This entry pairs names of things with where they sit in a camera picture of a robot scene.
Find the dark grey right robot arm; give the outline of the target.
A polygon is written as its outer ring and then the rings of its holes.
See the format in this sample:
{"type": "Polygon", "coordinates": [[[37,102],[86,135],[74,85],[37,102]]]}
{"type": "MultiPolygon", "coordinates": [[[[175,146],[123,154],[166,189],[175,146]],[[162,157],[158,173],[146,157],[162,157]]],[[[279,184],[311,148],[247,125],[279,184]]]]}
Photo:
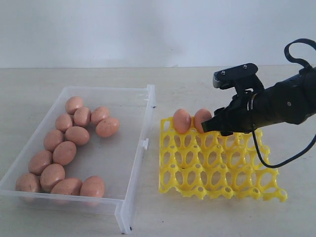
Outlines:
{"type": "Polygon", "coordinates": [[[236,95],[214,117],[202,122],[204,132],[219,131],[228,136],[286,122],[301,124],[316,113],[316,70],[300,71],[274,86],[264,88],[253,63],[217,71],[213,86],[222,90],[235,88],[236,95]]]}

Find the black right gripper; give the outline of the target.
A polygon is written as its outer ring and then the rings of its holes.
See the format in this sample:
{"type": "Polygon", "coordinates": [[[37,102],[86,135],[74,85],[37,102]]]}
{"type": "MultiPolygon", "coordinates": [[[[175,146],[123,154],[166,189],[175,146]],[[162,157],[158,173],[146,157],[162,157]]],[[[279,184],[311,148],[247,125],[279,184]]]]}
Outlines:
{"type": "Polygon", "coordinates": [[[288,79],[259,93],[234,99],[214,117],[201,123],[204,132],[249,133],[260,127],[286,122],[301,124],[309,117],[309,87],[288,79]]]}

